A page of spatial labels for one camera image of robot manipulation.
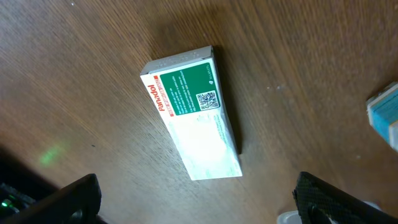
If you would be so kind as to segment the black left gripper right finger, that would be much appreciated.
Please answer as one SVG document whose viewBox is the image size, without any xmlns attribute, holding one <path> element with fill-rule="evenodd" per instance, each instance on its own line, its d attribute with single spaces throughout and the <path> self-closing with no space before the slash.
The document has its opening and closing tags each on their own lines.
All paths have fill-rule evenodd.
<svg viewBox="0 0 398 224">
<path fill-rule="evenodd" d="M 308 172 L 299 174 L 293 196 L 303 223 L 397 223 L 397 218 Z"/>
</svg>

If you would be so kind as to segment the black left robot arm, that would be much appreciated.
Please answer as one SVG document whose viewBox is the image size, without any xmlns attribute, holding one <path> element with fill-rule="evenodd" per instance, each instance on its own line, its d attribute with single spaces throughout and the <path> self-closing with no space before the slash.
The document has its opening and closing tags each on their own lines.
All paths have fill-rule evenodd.
<svg viewBox="0 0 398 224">
<path fill-rule="evenodd" d="M 292 192 L 296 210 L 278 223 L 387 223 L 397 219 L 308 172 Z M 1 153 L 1 223 L 102 223 L 101 190 L 95 174 L 54 189 L 5 152 Z"/>
</svg>

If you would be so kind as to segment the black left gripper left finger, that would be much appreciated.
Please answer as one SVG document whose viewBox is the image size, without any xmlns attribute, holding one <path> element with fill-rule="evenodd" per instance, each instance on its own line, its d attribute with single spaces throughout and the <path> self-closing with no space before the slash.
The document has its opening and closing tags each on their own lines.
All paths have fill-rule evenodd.
<svg viewBox="0 0 398 224">
<path fill-rule="evenodd" d="M 5 218 L 6 224 L 88 223 L 98 221 L 101 189 L 95 174 L 88 174 L 45 197 L 19 213 Z"/>
</svg>

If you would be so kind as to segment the white green medicine box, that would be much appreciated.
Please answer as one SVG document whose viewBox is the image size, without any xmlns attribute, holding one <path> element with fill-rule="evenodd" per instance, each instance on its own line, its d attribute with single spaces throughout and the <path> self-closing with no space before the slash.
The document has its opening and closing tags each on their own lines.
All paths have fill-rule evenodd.
<svg viewBox="0 0 398 224">
<path fill-rule="evenodd" d="M 212 46 L 150 61 L 140 78 L 192 180 L 242 176 Z"/>
</svg>

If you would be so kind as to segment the small gold-lidded balm jar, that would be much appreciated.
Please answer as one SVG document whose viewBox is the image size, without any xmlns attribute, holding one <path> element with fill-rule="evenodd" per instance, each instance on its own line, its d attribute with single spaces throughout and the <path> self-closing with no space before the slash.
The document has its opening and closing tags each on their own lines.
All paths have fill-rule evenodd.
<svg viewBox="0 0 398 224">
<path fill-rule="evenodd" d="M 366 101 L 369 124 L 397 151 L 397 82 Z"/>
</svg>

